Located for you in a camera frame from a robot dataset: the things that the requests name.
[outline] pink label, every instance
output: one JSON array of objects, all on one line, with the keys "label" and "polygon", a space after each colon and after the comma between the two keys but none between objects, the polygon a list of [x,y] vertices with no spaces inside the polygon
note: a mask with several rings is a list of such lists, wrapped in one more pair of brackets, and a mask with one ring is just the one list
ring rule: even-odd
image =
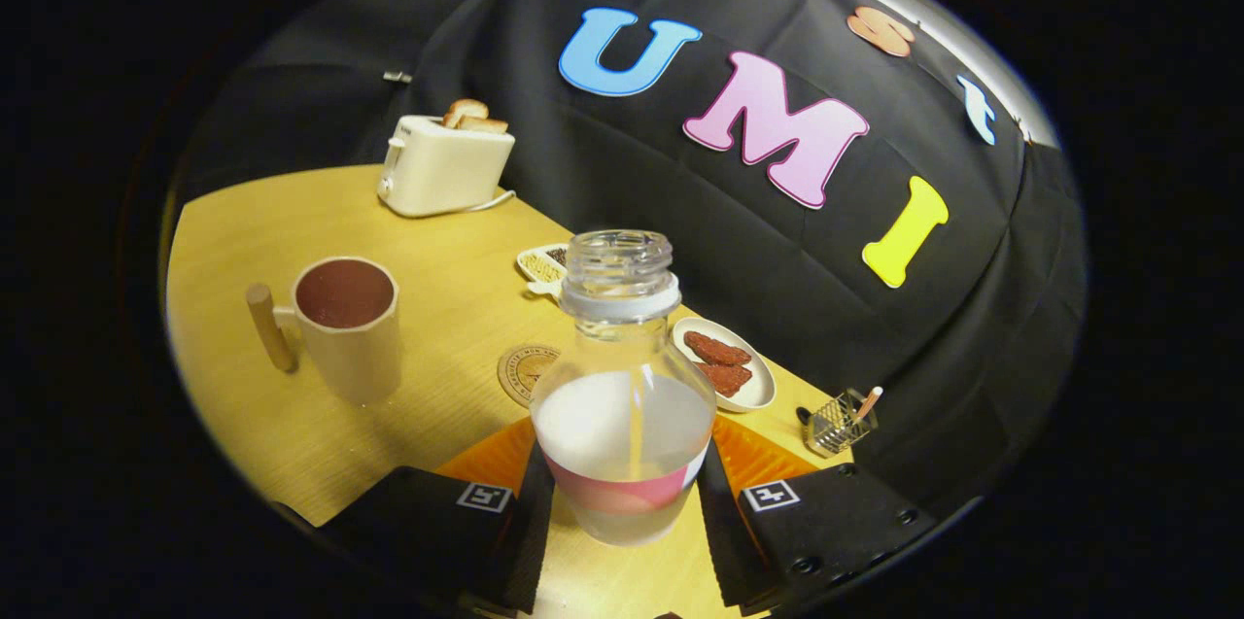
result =
[{"label": "pink label", "polygon": [[549,470],[552,471],[557,486],[577,505],[608,515],[641,515],[661,510],[674,502],[684,487],[695,480],[695,474],[699,472],[704,460],[704,452],[702,451],[690,464],[666,476],[628,482],[588,479],[561,467],[555,460],[549,459],[549,455],[545,455],[545,460],[549,462]]}]

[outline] white toaster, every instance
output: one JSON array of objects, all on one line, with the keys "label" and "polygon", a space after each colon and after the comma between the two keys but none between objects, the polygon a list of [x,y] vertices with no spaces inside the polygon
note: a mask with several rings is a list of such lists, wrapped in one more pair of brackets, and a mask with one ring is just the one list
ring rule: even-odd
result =
[{"label": "white toaster", "polygon": [[376,193],[402,216],[430,216],[489,203],[514,135],[444,128],[439,116],[403,116],[389,138]]}]

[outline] foam letter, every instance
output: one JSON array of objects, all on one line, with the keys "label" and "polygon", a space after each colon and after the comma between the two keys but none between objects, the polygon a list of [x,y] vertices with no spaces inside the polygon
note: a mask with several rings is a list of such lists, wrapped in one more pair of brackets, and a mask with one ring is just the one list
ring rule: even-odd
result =
[{"label": "foam letter", "polygon": [[912,47],[907,44],[916,40],[912,30],[883,11],[871,6],[858,6],[852,16],[847,16],[847,26],[866,42],[871,42],[889,56],[911,56]]},{"label": "foam letter", "polygon": [[973,82],[964,80],[963,75],[959,75],[958,80],[963,85],[963,104],[968,109],[969,122],[977,128],[980,137],[985,138],[986,144],[994,144],[994,132],[989,131],[989,123],[994,119],[994,109],[990,109],[985,102],[985,92],[982,92],[980,87]]},{"label": "foam letter", "polygon": [[863,264],[892,290],[903,286],[907,264],[921,250],[929,232],[933,232],[933,226],[950,220],[945,201],[942,201],[942,195],[928,181],[912,177],[909,186],[912,198],[899,213],[898,220],[894,220],[880,241],[863,246]]},{"label": "foam letter", "polygon": [[743,163],[755,164],[787,144],[795,150],[769,167],[769,180],[806,208],[825,206],[825,185],[838,159],[868,123],[856,109],[836,98],[786,113],[786,77],[781,67],[750,52],[730,53],[734,75],[700,118],[688,118],[685,132],[710,149],[734,144],[730,127],[743,124]]},{"label": "foam letter", "polygon": [[612,42],[613,35],[622,26],[634,25],[638,17],[634,14],[621,9],[600,6],[583,12],[583,24],[571,36],[557,61],[557,70],[561,70],[566,82],[600,96],[633,96],[661,78],[684,42],[694,42],[700,37],[698,29],[679,21],[657,19],[648,25],[656,35],[631,70],[620,73],[601,67],[601,53]]}]

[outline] mug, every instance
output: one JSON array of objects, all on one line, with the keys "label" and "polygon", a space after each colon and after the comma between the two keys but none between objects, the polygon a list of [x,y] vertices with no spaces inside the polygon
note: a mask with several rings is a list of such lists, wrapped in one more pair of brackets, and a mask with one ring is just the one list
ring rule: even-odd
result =
[{"label": "mug", "polygon": [[281,327],[297,326],[307,354],[342,399],[372,403],[402,379],[397,328],[397,282],[383,266],[361,256],[328,256],[307,266],[290,291],[294,306],[274,306],[265,283],[253,283],[246,303],[272,365],[297,360]]}]

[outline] orange letter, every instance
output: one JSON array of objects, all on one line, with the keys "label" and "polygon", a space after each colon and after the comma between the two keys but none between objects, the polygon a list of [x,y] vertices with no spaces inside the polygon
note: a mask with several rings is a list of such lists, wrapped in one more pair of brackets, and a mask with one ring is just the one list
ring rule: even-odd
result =
[{"label": "orange letter", "polygon": [[883,11],[876,11],[871,6],[858,6],[852,16],[847,16],[847,26],[866,42],[880,47],[889,56],[911,56],[912,47],[907,42],[916,40],[912,30]]}]

